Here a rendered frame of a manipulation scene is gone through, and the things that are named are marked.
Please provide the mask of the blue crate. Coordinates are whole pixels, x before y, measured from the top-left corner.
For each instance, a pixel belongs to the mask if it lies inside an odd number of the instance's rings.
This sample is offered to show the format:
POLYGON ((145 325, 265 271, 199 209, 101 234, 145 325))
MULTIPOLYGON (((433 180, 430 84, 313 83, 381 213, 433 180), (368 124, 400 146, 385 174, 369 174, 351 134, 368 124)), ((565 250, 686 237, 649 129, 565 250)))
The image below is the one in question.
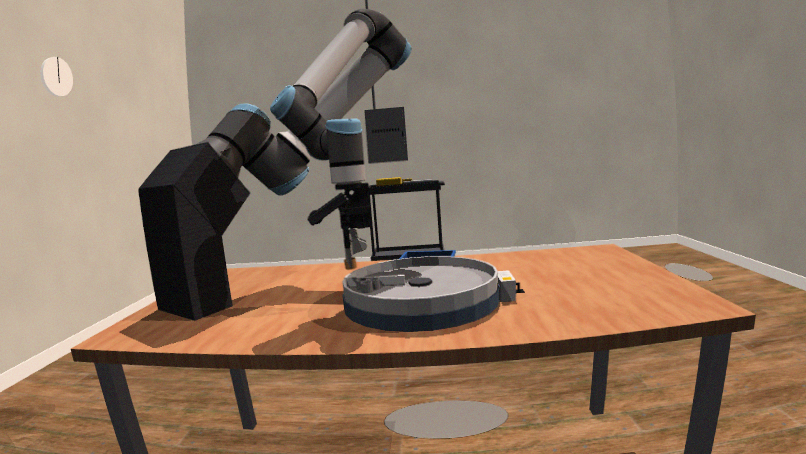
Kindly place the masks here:
POLYGON ((455 256, 456 250, 442 250, 442 251, 410 251, 405 252, 399 259, 411 257, 426 257, 426 256, 455 256))

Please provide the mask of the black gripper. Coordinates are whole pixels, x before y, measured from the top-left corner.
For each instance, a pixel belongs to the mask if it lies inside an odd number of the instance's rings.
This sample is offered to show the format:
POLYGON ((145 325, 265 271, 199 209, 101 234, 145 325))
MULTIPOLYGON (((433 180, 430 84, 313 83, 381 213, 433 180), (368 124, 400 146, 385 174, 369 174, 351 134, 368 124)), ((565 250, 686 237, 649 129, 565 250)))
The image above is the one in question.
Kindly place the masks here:
POLYGON ((338 207, 338 210, 340 211, 341 209, 340 222, 341 229, 343 226, 346 261, 350 268, 353 268, 351 255, 367 248, 366 241, 358 237, 357 231, 354 228, 362 229, 373 227, 369 183, 335 185, 335 190, 345 190, 344 196, 346 195, 346 198, 348 198, 348 201, 338 207), (352 195, 349 194, 351 190, 354 191, 352 195))

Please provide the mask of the round grey turntable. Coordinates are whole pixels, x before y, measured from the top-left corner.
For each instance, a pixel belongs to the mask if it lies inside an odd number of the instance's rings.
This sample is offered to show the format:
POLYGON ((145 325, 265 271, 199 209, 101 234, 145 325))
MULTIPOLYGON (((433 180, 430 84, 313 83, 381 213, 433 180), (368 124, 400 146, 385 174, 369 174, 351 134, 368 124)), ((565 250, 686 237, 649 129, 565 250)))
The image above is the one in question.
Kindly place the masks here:
POLYGON ((497 271, 481 260, 451 256, 379 262, 354 270, 342 283, 344 311, 349 319, 365 327, 401 332, 467 324, 490 314, 499 300, 516 301, 516 293, 525 292, 510 271, 497 271), (356 279, 374 277, 380 279, 379 289, 371 293, 356 289, 356 279))

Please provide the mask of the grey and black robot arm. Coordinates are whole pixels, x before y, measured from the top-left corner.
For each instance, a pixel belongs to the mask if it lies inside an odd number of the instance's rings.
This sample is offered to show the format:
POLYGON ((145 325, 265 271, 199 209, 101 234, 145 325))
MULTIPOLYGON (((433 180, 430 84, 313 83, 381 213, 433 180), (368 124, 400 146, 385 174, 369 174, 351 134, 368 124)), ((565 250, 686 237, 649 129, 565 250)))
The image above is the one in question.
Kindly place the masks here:
POLYGON ((310 156, 329 160, 332 184, 361 183, 366 180, 361 122, 342 118, 410 53, 411 45, 386 16, 355 10, 299 80, 272 102, 270 111, 291 132, 274 136, 263 111, 239 104, 197 144, 209 142, 238 178, 243 166, 277 195, 304 180, 310 156), (370 46, 333 83, 364 42, 370 46))

